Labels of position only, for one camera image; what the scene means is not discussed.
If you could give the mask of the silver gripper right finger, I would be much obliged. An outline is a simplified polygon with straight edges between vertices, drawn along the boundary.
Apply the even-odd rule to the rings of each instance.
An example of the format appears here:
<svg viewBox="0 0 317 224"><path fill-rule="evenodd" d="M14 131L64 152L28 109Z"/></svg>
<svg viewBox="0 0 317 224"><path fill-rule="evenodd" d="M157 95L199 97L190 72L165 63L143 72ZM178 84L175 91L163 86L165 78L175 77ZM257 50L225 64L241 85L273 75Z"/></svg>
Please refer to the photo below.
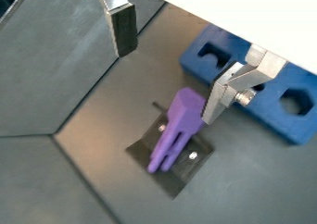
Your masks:
<svg viewBox="0 0 317 224"><path fill-rule="evenodd" d="M202 120L210 125L234 102L248 106L257 94L253 87L274 79L286 64L284 57L253 44L245 64L234 62L214 81Z"/></svg>

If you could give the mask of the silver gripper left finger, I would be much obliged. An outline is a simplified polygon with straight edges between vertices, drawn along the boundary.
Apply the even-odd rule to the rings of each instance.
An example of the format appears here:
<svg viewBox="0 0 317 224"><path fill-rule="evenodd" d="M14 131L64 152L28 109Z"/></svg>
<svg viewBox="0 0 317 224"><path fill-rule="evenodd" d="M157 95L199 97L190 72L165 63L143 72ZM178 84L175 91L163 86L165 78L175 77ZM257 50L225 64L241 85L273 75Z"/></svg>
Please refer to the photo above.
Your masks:
<svg viewBox="0 0 317 224"><path fill-rule="evenodd" d="M108 22L118 57L127 56L138 47L135 5L129 0L99 0Z"/></svg>

